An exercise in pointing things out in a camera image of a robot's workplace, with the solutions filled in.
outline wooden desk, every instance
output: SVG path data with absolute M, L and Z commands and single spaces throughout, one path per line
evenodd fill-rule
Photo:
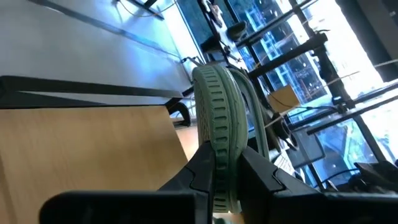
M 0 110 L 0 223 L 73 189 L 156 190 L 186 163 L 163 106 Z

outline desk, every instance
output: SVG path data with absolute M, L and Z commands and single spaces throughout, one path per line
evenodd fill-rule
M 208 4 L 208 6 L 211 6 L 211 4 L 208 1 L 205 2 L 206 2 L 205 4 Z M 239 53 L 239 50 L 235 42 L 229 39 L 226 34 L 228 28 L 221 15 L 218 15 L 218 19 L 221 23 L 221 26 L 219 26 L 217 22 L 213 19 L 215 16 L 211 11 L 210 12 L 207 11 L 207 8 L 203 4 L 203 1 L 198 0 L 198 4 L 200 6 L 200 10 L 203 13 L 203 16 L 207 21 L 211 33 L 213 34 L 214 37 L 216 37 L 219 40 L 217 47 L 220 50 L 220 52 L 223 54 L 224 61 L 227 63 L 228 66 L 232 66 L 234 68 L 246 68 L 246 64 L 243 62 L 242 56 Z
M 164 106 L 0 110 L 0 123 L 2 224 L 37 223 L 67 190 L 156 190 L 187 163 Z

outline floor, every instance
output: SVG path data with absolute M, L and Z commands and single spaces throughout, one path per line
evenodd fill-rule
M 20 75 L 79 82 L 139 86 L 184 91 L 190 86 L 191 62 L 198 55 L 183 17 L 174 5 L 148 16 L 126 0 L 42 0 L 80 16 L 102 22 L 115 31 L 93 26 L 33 0 L 0 2 L 0 75 Z M 159 0 L 164 9 L 172 0 Z M 136 96 L 54 94 L 111 104 L 156 104 L 168 99 Z

